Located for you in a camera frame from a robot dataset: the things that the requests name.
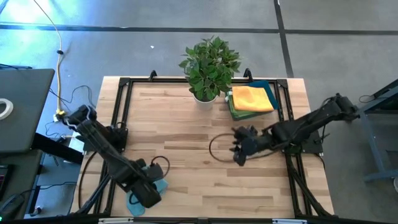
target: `white tape roll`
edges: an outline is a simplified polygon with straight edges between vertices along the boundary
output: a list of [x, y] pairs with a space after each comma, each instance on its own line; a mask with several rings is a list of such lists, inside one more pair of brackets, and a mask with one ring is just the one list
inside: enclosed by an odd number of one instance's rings
[[7, 100], [7, 99], [0, 99], [0, 105], [1, 104], [5, 104], [6, 105], [6, 109], [0, 113], [0, 120], [7, 118], [8, 115], [11, 114], [12, 109], [14, 109], [14, 105], [11, 103], [11, 101]]

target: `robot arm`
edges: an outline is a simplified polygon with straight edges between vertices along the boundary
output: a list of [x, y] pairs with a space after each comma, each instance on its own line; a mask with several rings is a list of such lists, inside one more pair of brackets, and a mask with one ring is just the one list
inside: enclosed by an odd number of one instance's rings
[[288, 150], [291, 146], [301, 144], [311, 133], [331, 121], [352, 121], [357, 117], [357, 107], [347, 97], [337, 93], [326, 99], [319, 109], [293, 121], [275, 123], [263, 129], [261, 135], [257, 135], [257, 130], [252, 126], [239, 127], [234, 129], [234, 161], [243, 166], [247, 156], [265, 149]]
[[[96, 120], [95, 110], [86, 105], [80, 106], [76, 112], [64, 117], [63, 123], [79, 132], [84, 141], [91, 144], [106, 161], [110, 179], [113, 179], [125, 192], [131, 190], [144, 207], [150, 208], [161, 200], [154, 184], [154, 181], [163, 178], [160, 165], [151, 164], [148, 169], [143, 170], [142, 168], [146, 166], [143, 159], [130, 161], [121, 155], [121, 151], [116, 150], [126, 145], [127, 129], [123, 124], [121, 128], [104, 127]], [[92, 206], [93, 200], [95, 198], [89, 200], [89, 206]]]

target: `blue cloth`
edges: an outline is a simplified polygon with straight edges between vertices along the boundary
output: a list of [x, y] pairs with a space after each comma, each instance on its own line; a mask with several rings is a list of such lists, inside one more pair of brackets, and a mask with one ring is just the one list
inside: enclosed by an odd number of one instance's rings
[[255, 87], [255, 88], [264, 88], [267, 93], [268, 100], [271, 103], [272, 107], [274, 108], [274, 110], [278, 109], [278, 102], [276, 101], [275, 96], [272, 93], [272, 90], [269, 87], [267, 80], [255, 81], [255, 82], [251, 82], [251, 83], [248, 83], [245, 85], [250, 86], [250, 87]]
[[[169, 183], [167, 183], [165, 179], [157, 180], [154, 182], [154, 184], [156, 185], [156, 190], [160, 193], [160, 195], [166, 193], [167, 186], [169, 186]], [[133, 195], [131, 199], [133, 204], [130, 204], [129, 199], [131, 194], [131, 191], [126, 194], [127, 208], [129, 209], [131, 215], [135, 217], [143, 215], [145, 213], [145, 207], [138, 202], [138, 199], [135, 195]]]

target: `black stand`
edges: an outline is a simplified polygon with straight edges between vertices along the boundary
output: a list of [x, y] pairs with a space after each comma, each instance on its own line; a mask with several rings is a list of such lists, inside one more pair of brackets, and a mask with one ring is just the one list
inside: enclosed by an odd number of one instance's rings
[[58, 156], [66, 161], [74, 162], [76, 164], [81, 164], [83, 161], [82, 153], [38, 133], [35, 133], [32, 149], [40, 149], [47, 154]]

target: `light blue towel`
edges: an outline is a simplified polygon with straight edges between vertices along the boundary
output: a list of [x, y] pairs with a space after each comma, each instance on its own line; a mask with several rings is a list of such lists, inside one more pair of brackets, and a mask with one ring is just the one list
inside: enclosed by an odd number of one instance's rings
[[[156, 189], [160, 193], [160, 195], [166, 193], [167, 186], [169, 186], [169, 183], [167, 183], [165, 179], [157, 180], [154, 182], [154, 184], [156, 185]], [[135, 217], [143, 215], [145, 213], [145, 207], [138, 202], [138, 199], [136, 198], [135, 195], [133, 195], [131, 199], [131, 202], [133, 204], [130, 204], [129, 199], [131, 194], [132, 194], [131, 191], [126, 194], [127, 208], [129, 209], [131, 215]]]

